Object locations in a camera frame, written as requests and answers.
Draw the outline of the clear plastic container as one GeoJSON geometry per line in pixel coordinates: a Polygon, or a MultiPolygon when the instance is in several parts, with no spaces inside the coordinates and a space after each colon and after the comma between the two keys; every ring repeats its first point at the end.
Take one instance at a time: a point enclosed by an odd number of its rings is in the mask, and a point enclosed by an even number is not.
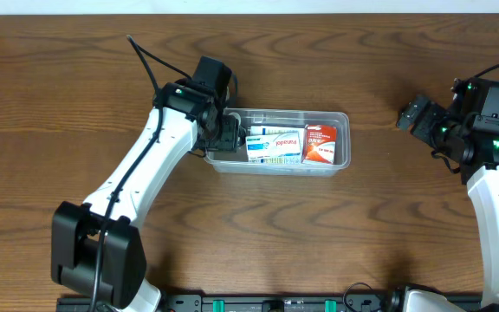
{"type": "Polygon", "coordinates": [[[351,161],[346,114],[326,111],[227,109],[243,137],[232,152],[208,152],[218,172],[331,177],[351,161]]]}

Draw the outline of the red and white box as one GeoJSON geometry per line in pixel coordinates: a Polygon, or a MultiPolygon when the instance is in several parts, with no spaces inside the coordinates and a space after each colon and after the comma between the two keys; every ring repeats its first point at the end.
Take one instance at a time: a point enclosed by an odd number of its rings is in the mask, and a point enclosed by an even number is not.
{"type": "Polygon", "coordinates": [[[334,163],[337,129],[326,125],[306,125],[303,163],[334,163]]]}

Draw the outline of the white Panadol box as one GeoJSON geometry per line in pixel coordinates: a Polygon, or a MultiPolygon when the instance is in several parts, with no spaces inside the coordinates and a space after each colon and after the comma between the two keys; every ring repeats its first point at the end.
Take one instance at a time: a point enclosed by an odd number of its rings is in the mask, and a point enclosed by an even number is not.
{"type": "Polygon", "coordinates": [[[249,136],[245,145],[249,160],[296,156],[302,151],[297,132],[249,136]]]}

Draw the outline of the small dark bottle white cap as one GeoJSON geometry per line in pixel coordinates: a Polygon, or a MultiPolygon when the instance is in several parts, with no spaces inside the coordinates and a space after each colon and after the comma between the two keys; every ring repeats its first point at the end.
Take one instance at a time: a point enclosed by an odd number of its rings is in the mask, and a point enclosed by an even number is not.
{"type": "Polygon", "coordinates": [[[234,118],[238,126],[242,126],[241,116],[238,113],[228,113],[228,116],[234,118]]]}

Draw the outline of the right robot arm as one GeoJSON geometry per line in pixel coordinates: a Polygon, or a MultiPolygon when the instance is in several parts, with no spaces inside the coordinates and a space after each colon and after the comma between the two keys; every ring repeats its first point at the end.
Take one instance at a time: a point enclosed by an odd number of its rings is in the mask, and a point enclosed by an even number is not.
{"type": "Polygon", "coordinates": [[[499,311],[499,81],[456,79],[449,107],[419,94],[396,123],[431,148],[446,166],[456,163],[473,204],[483,259],[482,311],[499,311]]]}

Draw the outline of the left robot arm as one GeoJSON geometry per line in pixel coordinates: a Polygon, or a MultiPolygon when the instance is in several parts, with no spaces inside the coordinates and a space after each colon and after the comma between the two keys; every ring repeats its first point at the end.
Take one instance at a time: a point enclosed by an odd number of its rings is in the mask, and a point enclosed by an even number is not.
{"type": "Polygon", "coordinates": [[[244,140],[225,113],[237,78],[203,56],[193,75],[158,88],[145,128],[110,177],[84,201],[64,201],[51,227],[51,278],[89,301],[86,311],[155,311],[140,229],[172,169],[194,151],[233,153],[244,140]]]}

